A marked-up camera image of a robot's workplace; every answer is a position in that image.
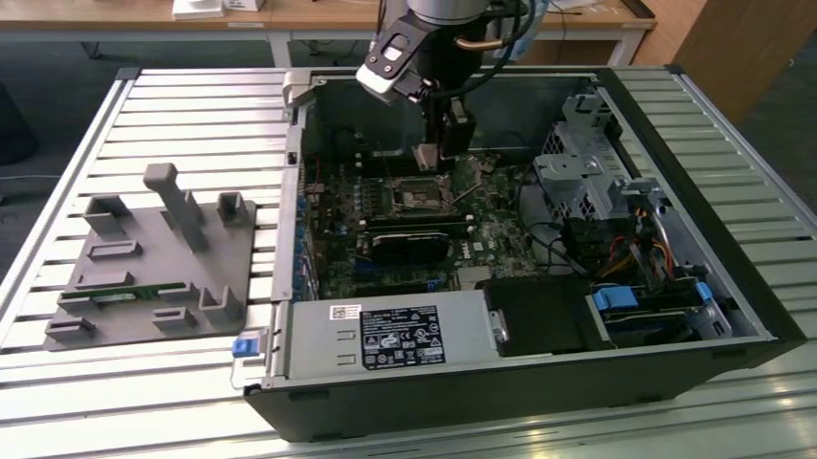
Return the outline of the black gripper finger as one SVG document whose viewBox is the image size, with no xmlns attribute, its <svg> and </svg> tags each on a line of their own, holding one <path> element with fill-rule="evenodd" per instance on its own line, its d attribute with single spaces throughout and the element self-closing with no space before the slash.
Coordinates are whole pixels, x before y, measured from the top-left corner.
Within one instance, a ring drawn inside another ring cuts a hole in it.
<svg viewBox="0 0 817 459">
<path fill-rule="evenodd" d="M 453 98 L 445 114 L 445 158 L 463 154 L 470 147 L 477 120 L 462 98 Z"/>
<path fill-rule="evenodd" d="M 437 157 L 443 158 L 445 115 L 449 100 L 430 98 L 423 106 L 425 142 L 437 148 Z"/>
</svg>

